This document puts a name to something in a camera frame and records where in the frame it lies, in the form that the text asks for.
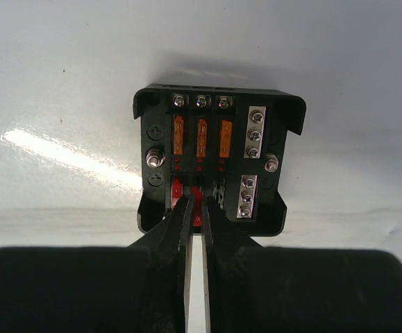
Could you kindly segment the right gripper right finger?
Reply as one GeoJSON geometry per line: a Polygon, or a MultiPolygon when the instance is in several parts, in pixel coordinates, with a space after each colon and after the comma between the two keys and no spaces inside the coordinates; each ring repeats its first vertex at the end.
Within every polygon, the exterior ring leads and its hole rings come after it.
{"type": "Polygon", "coordinates": [[[202,203],[208,332],[402,332],[402,263],[381,250],[264,247],[202,203]]]}

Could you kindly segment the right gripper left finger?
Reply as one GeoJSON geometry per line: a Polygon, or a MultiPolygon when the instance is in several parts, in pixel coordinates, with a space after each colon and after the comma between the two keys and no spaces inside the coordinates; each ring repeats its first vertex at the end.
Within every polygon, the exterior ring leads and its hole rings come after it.
{"type": "Polygon", "coordinates": [[[126,247],[1,247],[0,332],[185,332],[194,198],[126,247]]]}

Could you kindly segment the black fuse box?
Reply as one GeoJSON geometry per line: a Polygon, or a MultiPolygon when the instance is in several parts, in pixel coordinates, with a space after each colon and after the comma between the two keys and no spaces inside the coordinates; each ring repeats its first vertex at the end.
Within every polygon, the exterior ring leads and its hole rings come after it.
{"type": "Polygon", "coordinates": [[[215,199],[247,234],[283,231],[278,184],[287,135],[300,135],[306,104],[272,89],[153,84],[133,98],[140,121],[142,197],[137,225],[148,232],[184,195],[215,199]]]}

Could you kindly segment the red and orange fuses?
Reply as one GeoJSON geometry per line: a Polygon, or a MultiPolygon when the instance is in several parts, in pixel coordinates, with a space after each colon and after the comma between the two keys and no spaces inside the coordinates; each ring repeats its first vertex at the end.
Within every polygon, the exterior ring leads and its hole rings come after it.
{"type": "Polygon", "coordinates": [[[183,195],[194,196],[193,226],[203,225],[202,200],[213,196],[224,206],[226,165],[231,150],[233,123],[176,115],[171,128],[170,207],[183,195]]]}

